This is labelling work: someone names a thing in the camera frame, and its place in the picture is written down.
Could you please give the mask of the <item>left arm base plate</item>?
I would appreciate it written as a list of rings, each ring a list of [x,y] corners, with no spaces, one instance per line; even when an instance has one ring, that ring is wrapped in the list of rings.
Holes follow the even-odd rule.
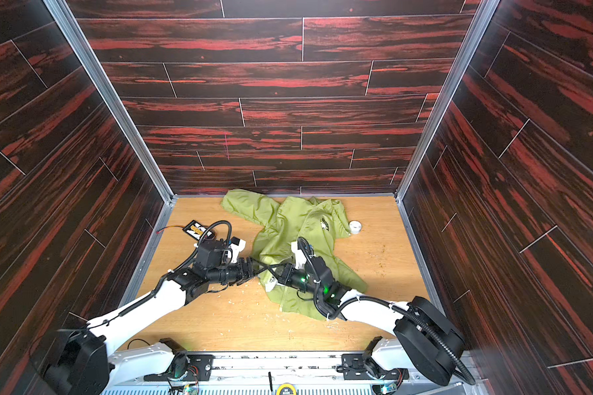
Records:
[[[145,375],[146,382],[209,381],[212,374],[214,355],[177,353],[167,370],[160,374]]]

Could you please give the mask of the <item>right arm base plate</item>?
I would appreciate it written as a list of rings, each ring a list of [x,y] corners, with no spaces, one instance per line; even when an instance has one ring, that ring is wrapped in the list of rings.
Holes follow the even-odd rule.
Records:
[[[398,380],[409,378],[405,369],[384,370],[372,359],[362,353],[346,353],[341,355],[341,363],[336,367],[345,380]]]

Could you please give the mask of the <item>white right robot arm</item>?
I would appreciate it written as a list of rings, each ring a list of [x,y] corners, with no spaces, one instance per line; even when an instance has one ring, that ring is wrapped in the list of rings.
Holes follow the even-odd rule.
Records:
[[[368,350],[378,369],[413,367],[441,386],[452,377],[476,384],[461,360],[464,335],[427,299],[416,296],[410,302],[391,302],[368,296],[336,281],[328,268],[297,270],[291,263],[261,267],[278,284],[311,294],[311,304],[323,318],[359,322],[393,334],[393,345],[381,339]]]

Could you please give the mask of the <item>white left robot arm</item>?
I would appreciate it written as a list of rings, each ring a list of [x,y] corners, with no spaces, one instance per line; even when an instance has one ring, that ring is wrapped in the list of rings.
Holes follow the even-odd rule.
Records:
[[[182,350],[164,342],[122,352],[120,347],[158,319],[209,291],[212,284],[240,285],[264,271],[252,258],[236,263],[177,268],[136,301],[91,319],[82,329],[60,329],[41,366],[41,378],[56,394],[100,394],[119,383],[181,368]]]

